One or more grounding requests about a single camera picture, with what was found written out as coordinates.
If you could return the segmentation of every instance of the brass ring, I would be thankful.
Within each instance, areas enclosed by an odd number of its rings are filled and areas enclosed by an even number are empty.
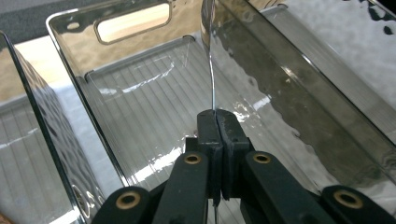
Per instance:
[[[360,209],[363,207],[363,201],[358,195],[344,189],[337,190],[333,196],[337,202],[348,208]]]
[[[268,157],[264,154],[261,154],[261,153],[254,154],[253,159],[254,159],[254,161],[256,161],[258,163],[262,163],[262,164],[266,164],[271,161],[270,157]]]
[[[128,191],[120,195],[116,201],[119,209],[126,210],[137,206],[140,203],[140,194],[135,191]]]
[[[184,158],[184,162],[194,165],[201,162],[201,157],[196,154],[190,154]]]

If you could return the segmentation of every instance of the handle cutout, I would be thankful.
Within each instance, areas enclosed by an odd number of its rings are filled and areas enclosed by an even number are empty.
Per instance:
[[[96,33],[99,41],[111,44],[132,35],[166,25],[171,19],[171,7],[162,3],[117,18],[99,21]]]

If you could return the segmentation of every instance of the oval handle hole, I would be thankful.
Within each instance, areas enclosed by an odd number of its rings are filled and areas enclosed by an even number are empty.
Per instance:
[[[102,43],[111,44],[126,37],[164,26],[169,22],[170,16],[169,4],[162,3],[116,18],[99,21],[96,32]]]

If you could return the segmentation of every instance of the transparent plastic bin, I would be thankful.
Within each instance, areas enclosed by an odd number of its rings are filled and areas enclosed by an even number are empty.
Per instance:
[[[0,214],[89,221],[104,201],[91,168],[57,96],[1,32],[0,74]]]
[[[286,7],[217,0],[209,29],[205,3],[109,2],[48,19],[123,183],[155,188],[168,178],[185,138],[196,135],[196,115],[212,106],[209,46],[216,107],[235,113],[257,150],[277,156],[316,194],[350,186],[394,215],[394,109]],[[163,24],[110,42],[99,34],[103,21],[162,4],[170,10]],[[297,38],[302,29],[314,46]],[[360,102],[362,92],[370,104]],[[237,200],[221,203],[220,219],[241,222],[237,210]]]

